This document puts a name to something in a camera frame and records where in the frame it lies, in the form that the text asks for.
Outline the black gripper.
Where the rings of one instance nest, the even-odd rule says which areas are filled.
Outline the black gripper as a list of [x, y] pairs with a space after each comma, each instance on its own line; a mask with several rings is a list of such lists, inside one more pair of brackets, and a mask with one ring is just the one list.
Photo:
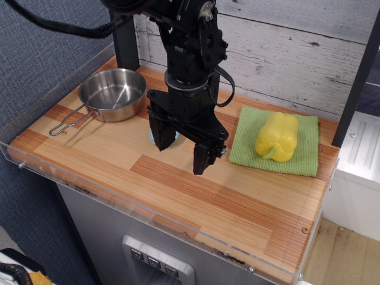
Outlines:
[[228, 132], [217, 119], [209, 89], [184, 91], [169, 88], [168, 92], [151, 89], [147, 92], [149, 124], [155, 145], [160, 151], [175, 142], [176, 131], [193, 141], [193, 173], [202, 175], [216, 157], [226, 153]]

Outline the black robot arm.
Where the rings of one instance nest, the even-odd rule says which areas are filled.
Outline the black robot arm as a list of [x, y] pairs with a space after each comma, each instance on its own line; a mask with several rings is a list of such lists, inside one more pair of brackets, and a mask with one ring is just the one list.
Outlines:
[[143, 14], [159, 28], [167, 55], [167, 92], [149, 90], [149, 123], [161, 151], [182, 134], [194, 142], [193, 173], [202, 175], [226, 152], [228, 131], [215, 115], [233, 99], [218, 101], [220, 77], [232, 87], [232, 77], [220, 67], [227, 42], [218, 28], [215, 1], [104, 1], [121, 15]]

